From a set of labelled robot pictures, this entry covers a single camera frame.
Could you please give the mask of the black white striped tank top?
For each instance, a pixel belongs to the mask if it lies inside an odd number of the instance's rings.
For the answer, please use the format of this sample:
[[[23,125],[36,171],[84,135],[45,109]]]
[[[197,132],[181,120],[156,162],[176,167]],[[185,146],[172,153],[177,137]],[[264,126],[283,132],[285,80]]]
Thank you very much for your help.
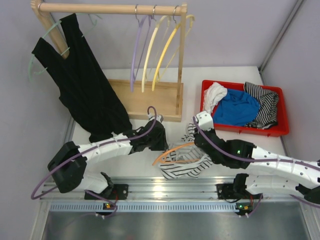
[[[176,142],[168,145],[168,150],[153,162],[165,179],[197,179],[201,172],[213,165],[210,157],[194,143],[195,124],[189,123],[186,134]]]

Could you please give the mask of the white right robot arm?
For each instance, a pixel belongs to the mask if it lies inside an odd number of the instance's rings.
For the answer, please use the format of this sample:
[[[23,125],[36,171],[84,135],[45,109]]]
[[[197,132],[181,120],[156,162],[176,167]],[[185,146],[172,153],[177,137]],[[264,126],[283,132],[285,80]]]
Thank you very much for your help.
[[[197,127],[194,143],[215,165],[238,170],[233,192],[238,198],[249,194],[288,194],[311,204],[320,203],[320,163],[279,155],[240,139],[220,139],[214,129]]]

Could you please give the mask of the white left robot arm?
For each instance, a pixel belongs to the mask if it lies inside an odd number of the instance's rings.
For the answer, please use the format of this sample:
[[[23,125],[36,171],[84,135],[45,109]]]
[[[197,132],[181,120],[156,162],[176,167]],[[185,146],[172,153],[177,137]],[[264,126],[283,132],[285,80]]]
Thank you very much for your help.
[[[137,130],[128,130],[107,140],[76,145],[65,143],[48,164],[52,178],[60,193],[73,190],[90,191],[103,199],[113,194],[114,184],[104,172],[92,167],[102,161],[142,152],[164,151],[168,148],[163,116],[150,116],[149,121]]]

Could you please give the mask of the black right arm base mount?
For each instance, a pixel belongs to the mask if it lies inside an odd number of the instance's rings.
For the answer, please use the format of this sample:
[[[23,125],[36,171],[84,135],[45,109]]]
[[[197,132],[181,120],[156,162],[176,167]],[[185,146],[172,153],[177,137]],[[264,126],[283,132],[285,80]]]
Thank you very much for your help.
[[[219,200],[228,203],[236,203],[240,200],[250,200],[251,194],[243,188],[234,187],[233,183],[221,183],[216,185]]]

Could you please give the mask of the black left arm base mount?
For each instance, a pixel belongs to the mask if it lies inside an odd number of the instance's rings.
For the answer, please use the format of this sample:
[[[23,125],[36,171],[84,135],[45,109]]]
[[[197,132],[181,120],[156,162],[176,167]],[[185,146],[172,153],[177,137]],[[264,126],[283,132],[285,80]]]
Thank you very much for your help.
[[[115,184],[112,190],[107,190],[103,193],[95,193],[95,195],[107,200],[126,200],[129,193],[128,184]]]

